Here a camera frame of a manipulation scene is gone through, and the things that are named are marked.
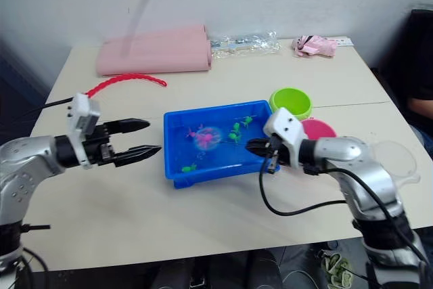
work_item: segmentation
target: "pink cloth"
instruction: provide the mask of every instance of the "pink cloth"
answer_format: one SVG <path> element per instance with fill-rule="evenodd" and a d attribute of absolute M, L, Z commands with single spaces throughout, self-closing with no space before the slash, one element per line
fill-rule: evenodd
<path fill-rule="evenodd" d="M 327 40 L 319 35 L 302 35 L 292 42 L 295 53 L 302 57 L 304 53 L 308 55 L 321 54 L 334 57 L 337 49 L 337 41 Z"/>
<path fill-rule="evenodd" d="M 100 76 L 143 72 L 209 70 L 210 41 L 204 25 L 150 32 L 106 41 L 99 51 Z"/>

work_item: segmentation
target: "blue plastic tray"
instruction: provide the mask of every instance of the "blue plastic tray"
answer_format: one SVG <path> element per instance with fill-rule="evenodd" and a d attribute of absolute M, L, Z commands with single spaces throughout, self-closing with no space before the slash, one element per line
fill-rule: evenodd
<path fill-rule="evenodd" d="M 266 137 L 263 126 L 271 115 L 266 101 L 167 112 L 164 115 L 164 161 L 175 188 L 198 182 L 259 172 L 263 158 L 245 149 L 249 139 Z M 248 127 L 243 122 L 252 117 Z M 240 137 L 230 138 L 239 123 Z"/>

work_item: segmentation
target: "pink bowl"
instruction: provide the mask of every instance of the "pink bowl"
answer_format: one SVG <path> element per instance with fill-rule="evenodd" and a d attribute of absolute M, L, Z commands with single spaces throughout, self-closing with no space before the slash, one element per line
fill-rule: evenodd
<path fill-rule="evenodd" d="M 316 118 L 308 118 L 301 121 L 304 131 L 310 140 L 318 140 L 322 137 L 336 137 L 336 132 L 323 121 Z"/>

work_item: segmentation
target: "black cable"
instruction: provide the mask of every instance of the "black cable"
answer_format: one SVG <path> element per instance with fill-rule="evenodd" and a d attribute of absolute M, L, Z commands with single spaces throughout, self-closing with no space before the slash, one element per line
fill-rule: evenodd
<path fill-rule="evenodd" d="M 266 207 L 270 211 L 272 211 L 273 213 L 275 213 L 276 215 L 284 216 L 284 217 L 294 216 L 294 215 L 299 215 L 300 213 L 306 213 L 307 211 L 310 211 L 310 210 L 313 210 L 313 209 L 316 209 L 316 208 L 320 208 L 322 206 L 329 206 L 331 204 L 346 203 L 346 201 L 344 201 L 344 200 L 327 201 L 327 202 L 322 202 L 322 203 L 314 204 L 312 206 L 308 206 L 308 207 L 302 208 L 300 210 L 289 211 L 289 212 L 286 212 L 286 213 L 273 208 L 271 206 L 271 204 L 269 203 L 268 199 L 266 198 L 265 189 L 263 187 L 263 174 L 265 173 L 265 169 L 266 169 L 268 160 L 269 160 L 269 158 L 270 158 L 271 155 L 272 155 L 272 153 L 268 153 L 266 155 L 266 157 L 265 157 L 265 160 L 262 163 L 262 167 L 260 168 L 260 173 L 258 174 L 258 183 L 260 185 L 260 193 L 262 194 L 263 202 L 265 203 Z"/>
<path fill-rule="evenodd" d="M 33 252 L 32 250 L 29 250 L 27 247 L 23 248 L 23 251 L 30 254 L 32 257 L 34 257 L 39 264 L 41 265 L 42 269 L 43 269 L 43 275 L 44 275 L 44 285 L 45 285 L 45 289 L 49 289 L 49 270 L 48 270 L 48 266 L 45 263 L 45 261 L 35 252 Z"/>
<path fill-rule="evenodd" d="M 426 265 L 429 265 L 429 262 L 426 259 L 426 257 L 418 250 L 418 248 L 415 247 L 415 245 L 413 245 L 411 243 L 411 241 L 404 235 L 404 233 L 402 233 L 402 231 L 400 230 L 400 228 L 398 227 L 398 225 L 395 223 L 394 219 L 392 218 L 391 214 L 388 212 L 388 209 L 386 208 L 384 202 L 382 200 L 380 200 L 378 195 L 376 193 L 374 193 L 374 191 L 358 175 L 354 174 L 351 171 L 348 171 L 347 169 L 337 169 L 337 168 L 325 169 L 324 171 L 320 171 L 319 173 L 320 174 L 343 173 L 343 174 L 346 174 L 346 175 L 352 177 L 360 186 L 362 186 L 364 188 L 364 190 L 373 198 L 373 200 L 375 200 L 375 202 L 378 204 L 380 210 L 382 210 L 386 219 L 391 224 L 391 226 L 394 228 L 394 231 L 396 232 L 397 236 L 401 239 L 401 241 L 404 242 L 407 245 L 407 247 L 409 247 L 412 250 L 412 252 L 421 261 L 423 261 Z"/>
<path fill-rule="evenodd" d="M 17 116 L 17 117 L 16 117 L 15 119 L 13 119 L 10 123 L 7 123 L 7 124 L 5 125 L 5 127 L 8 127 L 8 126 L 10 126 L 10 125 L 13 125 L 13 124 L 15 124 L 17 121 L 19 121 L 19 120 L 21 120 L 22 118 L 24 118 L 25 116 L 27 116 L 27 115 L 29 115 L 29 114 L 32 114 L 32 113 L 34 113 L 34 112 L 41 111 L 41 110 L 43 110 L 44 108 L 50 108 L 50 107 L 52 107 L 52 106 L 56 106 L 56 105 L 60 105 L 60 104 L 65 104 L 65 103 L 72 102 L 72 98 L 73 98 L 73 97 L 69 97 L 69 98 L 66 98 L 66 99 L 62 99 L 62 100 L 60 100 L 60 101 L 47 103 L 47 104 L 45 104 L 45 105 L 39 106 L 38 108 L 34 108 L 34 109 L 30 110 L 30 111 L 27 111 L 27 112 L 25 112 L 25 113 L 23 113 L 23 114 Z"/>
<path fill-rule="evenodd" d="M 35 287 L 35 277 L 33 276 L 32 268 L 30 267 L 30 263 L 26 260 L 25 257 L 21 257 L 22 264 L 24 264 L 24 269 L 26 272 L 28 287 L 33 289 Z"/>
<path fill-rule="evenodd" d="M 355 275 L 355 276 L 357 276 L 357 277 L 359 277 L 359 278 L 367 281 L 368 283 L 374 284 L 378 288 L 382 287 L 382 285 L 380 283 L 378 283 L 377 281 L 374 281 L 373 279 L 370 279 L 369 277 L 366 277 L 365 275 L 361 275 L 361 274 L 355 273 L 355 272 L 353 272 L 353 271 L 351 271 L 351 270 L 349 270 L 349 269 L 347 269 L 345 267 L 342 267 L 342 268 L 345 269 L 347 272 L 350 272 L 351 274 L 353 274 L 353 275 Z"/>

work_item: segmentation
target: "white table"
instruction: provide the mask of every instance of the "white table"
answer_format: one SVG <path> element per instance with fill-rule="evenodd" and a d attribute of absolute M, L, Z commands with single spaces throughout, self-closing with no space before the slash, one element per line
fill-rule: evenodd
<path fill-rule="evenodd" d="M 163 143 L 165 112 L 256 99 L 281 87 L 305 90 L 313 116 L 339 135 L 368 142 L 397 141 L 416 157 L 421 182 L 401 196 L 412 227 L 433 224 L 432 162 L 409 125 L 352 47 L 333 59 L 296 58 L 283 41 L 278 55 L 215 60 L 210 72 L 159 74 L 165 89 L 147 81 L 115 84 L 95 96 L 101 121 L 137 117 L 151 122 L 142 131 L 115 135 L 116 151 Z M 103 81 L 94 71 L 97 48 L 74 48 L 48 102 L 87 91 Z M 66 132 L 66 107 L 43 111 L 32 135 Z M 270 201 L 292 210 L 341 199 L 326 175 L 289 170 L 267 175 Z M 263 204 L 257 174 L 208 181 L 175 190 L 164 176 L 164 153 L 129 166 L 74 168 L 40 184 L 25 222 L 52 225 L 23 235 L 52 269 L 104 267 L 204 254 L 304 244 L 359 236 L 344 205 L 278 217 Z"/>

